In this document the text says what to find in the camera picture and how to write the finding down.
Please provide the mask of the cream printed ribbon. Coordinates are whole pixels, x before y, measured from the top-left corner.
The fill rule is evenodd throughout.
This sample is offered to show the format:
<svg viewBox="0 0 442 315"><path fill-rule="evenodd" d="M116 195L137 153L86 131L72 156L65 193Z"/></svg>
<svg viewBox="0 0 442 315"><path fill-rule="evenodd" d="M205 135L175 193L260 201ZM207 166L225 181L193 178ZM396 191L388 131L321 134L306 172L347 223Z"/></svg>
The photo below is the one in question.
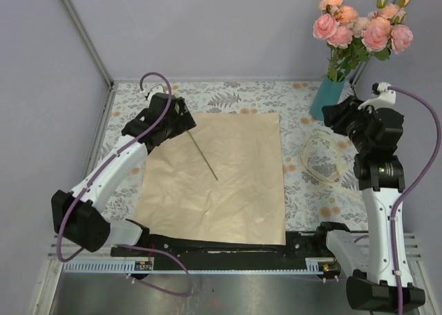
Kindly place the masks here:
<svg viewBox="0 0 442 315"><path fill-rule="evenodd" d="M326 189L359 201L361 195L352 171L355 154L356 150L348 140L315 130L302 146L300 164Z"/></svg>

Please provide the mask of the orange beige wrapping paper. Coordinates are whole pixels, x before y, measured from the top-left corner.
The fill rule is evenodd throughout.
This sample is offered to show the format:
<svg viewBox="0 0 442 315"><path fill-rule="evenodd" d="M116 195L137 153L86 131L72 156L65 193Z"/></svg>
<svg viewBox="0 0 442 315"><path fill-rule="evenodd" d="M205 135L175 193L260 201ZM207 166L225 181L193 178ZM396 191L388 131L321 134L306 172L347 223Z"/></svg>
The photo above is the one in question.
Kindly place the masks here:
<svg viewBox="0 0 442 315"><path fill-rule="evenodd" d="M277 113L200 113L190 132L146 159L135 220L172 238L285 243L285 195Z"/></svg>

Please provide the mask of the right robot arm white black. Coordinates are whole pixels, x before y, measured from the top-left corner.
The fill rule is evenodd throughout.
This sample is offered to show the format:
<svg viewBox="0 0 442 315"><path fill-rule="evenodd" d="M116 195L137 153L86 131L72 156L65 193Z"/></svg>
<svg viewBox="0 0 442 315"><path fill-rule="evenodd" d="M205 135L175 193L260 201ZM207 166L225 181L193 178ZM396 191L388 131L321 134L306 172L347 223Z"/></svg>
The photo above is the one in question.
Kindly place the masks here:
<svg viewBox="0 0 442 315"><path fill-rule="evenodd" d="M354 96L322 112L325 126L348 137L357 150L354 175L367 212L369 251L364 254L346 228L317 236L314 248L340 263L352 309L391 314L417 309L425 304L425 292L415 287L406 257L400 199L405 174L395 154L404 117Z"/></svg>

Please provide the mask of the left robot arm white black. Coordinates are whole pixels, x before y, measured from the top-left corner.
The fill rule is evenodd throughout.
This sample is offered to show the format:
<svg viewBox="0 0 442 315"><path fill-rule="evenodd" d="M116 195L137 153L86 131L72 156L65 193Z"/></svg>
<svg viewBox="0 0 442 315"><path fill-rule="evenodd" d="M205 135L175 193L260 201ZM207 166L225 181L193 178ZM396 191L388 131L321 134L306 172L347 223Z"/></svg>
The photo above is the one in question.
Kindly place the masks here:
<svg viewBox="0 0 442 315"><path fill-rule="evenodd" d="M126 245L134 256L146 254L150 247L150 240L142 235L146 228L131 220L105 219L106 203L127 173L153 149L195 126L184 98L151 94L148 107L125 125L102 162L77 186L52 196L52 221L58 238L89 252Z"/></svg>

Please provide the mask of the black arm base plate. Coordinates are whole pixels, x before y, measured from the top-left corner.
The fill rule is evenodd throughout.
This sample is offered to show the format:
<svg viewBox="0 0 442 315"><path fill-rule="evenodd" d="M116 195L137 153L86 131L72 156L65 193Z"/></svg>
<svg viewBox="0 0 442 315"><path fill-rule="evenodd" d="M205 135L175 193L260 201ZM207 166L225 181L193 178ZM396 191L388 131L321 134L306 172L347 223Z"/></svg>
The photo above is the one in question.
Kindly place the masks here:
<svg viewBox="0 0 442 315"><path fill-rule="evenodd" d="M137 247L162 250L174 256L190 253L215 254L279 254L294 258L333 258L326 247L325 234L287 231L285 244L261 245L171 238L158 234L142 234Z"/></svg>

